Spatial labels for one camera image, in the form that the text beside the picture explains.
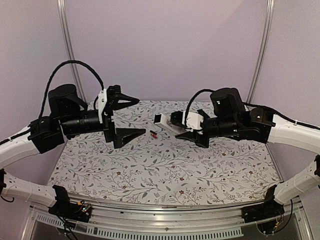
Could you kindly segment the white remote control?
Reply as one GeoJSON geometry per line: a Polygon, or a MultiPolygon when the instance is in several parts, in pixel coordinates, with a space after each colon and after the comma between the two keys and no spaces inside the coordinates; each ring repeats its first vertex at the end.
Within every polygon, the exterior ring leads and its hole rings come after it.
{"type": "Polygon", "coordinates": [[[173,125],[170,122],[170,119],[166,115],[164,115],[163,113],[155,114],[153,123],[156,126],[162,128],[163,130],[166,130],[166,131],[172,133],[173,135],[179,135],[179,134],[186,132],[186,130],[183,129],[182,127],[173,125]]]}

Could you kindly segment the red black battery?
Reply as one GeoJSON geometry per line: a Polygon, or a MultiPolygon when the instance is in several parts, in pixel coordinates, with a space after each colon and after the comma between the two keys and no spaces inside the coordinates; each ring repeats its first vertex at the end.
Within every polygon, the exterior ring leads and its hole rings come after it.
{"type": "Polygon", "coordinates": [[[149,132],[150,132],[150,135],[151,135],[154,139],[157,139],[157,138],[158,138],[157,133],[156,133],[155,131],[150,130],[149,132]]]}

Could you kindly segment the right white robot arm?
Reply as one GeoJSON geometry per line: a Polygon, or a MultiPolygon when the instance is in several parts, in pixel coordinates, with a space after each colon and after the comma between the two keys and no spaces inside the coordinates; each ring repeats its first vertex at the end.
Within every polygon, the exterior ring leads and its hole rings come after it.
{"type": "Polygon", "coordinates": [[[290,119],[277,110],[251,105],[242,101],[236,88],[225,87],[208,90],[214,117],[203,110],[190,112],[189,102],[185,111],[170,115],[170,123],[182,130],[176,138],[208,148],[210,139],[229,138],[236,141],[250,140],[259,143],[284,144],[315,153],[315,159],[289,180],[270,187],[259,206],[262,218],[269,218],[289,200],[320,184],[320,128],[290,119]]]}

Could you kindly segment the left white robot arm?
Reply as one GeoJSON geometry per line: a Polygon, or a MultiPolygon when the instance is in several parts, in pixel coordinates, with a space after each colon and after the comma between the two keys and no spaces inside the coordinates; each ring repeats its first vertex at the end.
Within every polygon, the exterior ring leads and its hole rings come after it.
{"type": "Polygon", "coordinates": [[[62,186],[45,186],[9,174],[5,167],[27,157],[44,154],[64,144],[65,139],[89,133],[103,133],[114,149],[145,134],[141,128],[117,128],[114,111],[139,103],[139,99],[121,92],[119,85],[102,88],[93,110],[81,100],[73,84],[64,84],[49,91],[49,116],[40,116],[15,135],[0,143],[0,197],[8,202],[16,198],[55,208],[63,217],[74,213],[68,192],[62,186]]]}

